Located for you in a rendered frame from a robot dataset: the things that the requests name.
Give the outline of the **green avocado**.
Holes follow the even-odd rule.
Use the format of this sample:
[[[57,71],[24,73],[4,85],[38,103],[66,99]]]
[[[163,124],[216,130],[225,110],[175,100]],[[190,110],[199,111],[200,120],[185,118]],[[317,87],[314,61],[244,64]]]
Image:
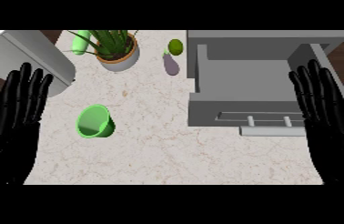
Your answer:
[[[184,53],[184,43],[179,39],[171,41],[169,50],[175,56],[179,56]]]

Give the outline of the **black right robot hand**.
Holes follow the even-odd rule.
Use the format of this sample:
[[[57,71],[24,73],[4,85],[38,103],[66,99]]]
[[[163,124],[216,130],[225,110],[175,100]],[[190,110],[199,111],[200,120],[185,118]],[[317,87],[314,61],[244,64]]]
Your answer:
[[[303,112],[308,148],[324,185],[344,186],[344,96],[317,59],[290,72]]]

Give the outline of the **green cup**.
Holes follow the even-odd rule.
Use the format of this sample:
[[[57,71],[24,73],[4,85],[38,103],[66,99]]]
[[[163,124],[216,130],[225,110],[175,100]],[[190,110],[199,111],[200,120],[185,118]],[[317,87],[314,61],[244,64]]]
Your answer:
[[[109,137],[114,130],[111,112],[109,108],[97,104],[89,106],[79,115],[76,129],[82,137]]]

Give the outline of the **grey open drawer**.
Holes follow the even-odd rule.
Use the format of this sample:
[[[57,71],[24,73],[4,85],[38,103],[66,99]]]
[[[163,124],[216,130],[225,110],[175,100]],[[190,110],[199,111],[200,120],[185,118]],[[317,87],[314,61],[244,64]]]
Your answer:
[[[194,101],[295,101],[289,73],[344,43],[344,30],[190,30]]]

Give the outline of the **purple eggplant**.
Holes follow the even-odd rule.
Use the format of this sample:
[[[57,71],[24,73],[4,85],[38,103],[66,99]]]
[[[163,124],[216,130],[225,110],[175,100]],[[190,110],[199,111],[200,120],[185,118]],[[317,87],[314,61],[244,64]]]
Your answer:
[[[181,72],[181,66],[178,65],[178,62],[175,61],[172,54],[169,52],[165,52],[163,60],[165,60],[168,74],[171,76],[176,76]]]

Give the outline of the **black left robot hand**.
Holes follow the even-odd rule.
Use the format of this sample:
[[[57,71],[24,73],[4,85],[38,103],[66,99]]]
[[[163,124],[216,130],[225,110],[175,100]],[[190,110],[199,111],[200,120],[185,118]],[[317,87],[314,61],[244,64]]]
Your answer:
[[[23,63],[0,91],[0,186],[23,185],[38,159],[41,120],[54,75]]]

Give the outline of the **light green bottle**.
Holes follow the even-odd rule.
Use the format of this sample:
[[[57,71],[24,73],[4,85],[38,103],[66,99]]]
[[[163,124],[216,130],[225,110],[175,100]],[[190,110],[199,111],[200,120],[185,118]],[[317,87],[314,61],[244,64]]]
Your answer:
[[[91,40],[91,32],[88,30],[80,30],[75,40],[73,40],[73,46],[72,51],[76,55],[83,55],[88,47],[89,47],[89,40]]]

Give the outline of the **grey rounded appliance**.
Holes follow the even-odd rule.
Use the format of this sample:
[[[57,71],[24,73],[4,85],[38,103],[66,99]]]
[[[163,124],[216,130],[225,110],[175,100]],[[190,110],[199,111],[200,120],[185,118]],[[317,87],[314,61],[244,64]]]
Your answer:
[[[0,78],[29,62],[52,74],[49,97],[60,95],[76,78],[76,66],[39,30],[0,30]]]

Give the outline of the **potted green plant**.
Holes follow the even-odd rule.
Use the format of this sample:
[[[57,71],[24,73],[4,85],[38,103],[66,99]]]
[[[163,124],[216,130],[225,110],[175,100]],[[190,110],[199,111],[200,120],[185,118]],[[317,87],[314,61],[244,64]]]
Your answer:
[[[88,31],[91,32],[91,40],[85,54],[94,55],[110,71],[129,70],[141,57],[137,35],[128,30]]]

